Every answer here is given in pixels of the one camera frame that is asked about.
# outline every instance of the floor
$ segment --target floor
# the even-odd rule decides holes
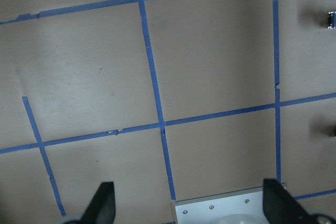
[[[116,224],[284,182],[336,218],[336,0],[2,0],[0,221],[114,181]]]

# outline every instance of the white metal plate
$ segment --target white metal plate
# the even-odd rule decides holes
[[[262,188],[253,188],[179,201],[175,203],[175,210],[178,224],[212,224],[223,217],[237,214],[256,216],[268,223],[262,211],[262,203]]]

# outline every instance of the beige floor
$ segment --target beige floor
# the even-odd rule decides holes
[[[99,1],[2,0],[0,22]],[[275,109],[263,107],[275,102],[272,2],[145,1],[176,200],[277,176]],[[336,32],[323,24],[335,8],[336,0],[279,0],[282,102],[336,92]],[[174,221],[142,33],[137,3],[0,25],[1,223],[61,218],[40,151],[29,146],[36,140],[22,96],[48,143],[150,125],[45,147],[68,215],[113,180],[116,224]],[[280,110],[282,181],[294,196],[336,189],[333,97]],[[261,109],[238,114],[250,107]],[[21,145],[28,150],[12,151]],[[336,194],[300,202],[336,217]]]

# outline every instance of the small black object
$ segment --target small black object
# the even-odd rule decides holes
[[[329,216],[309,215],[276,179],[264,179],[262,203],[270,224],[336,224]]]
[[[336,29],[335,23],[336,23],[336,12],[328,12],[328,29]]]
[[[116,216],[114,183],[100,184],[89,206],[80,220],[71,220],[65,224],[112,224]]]

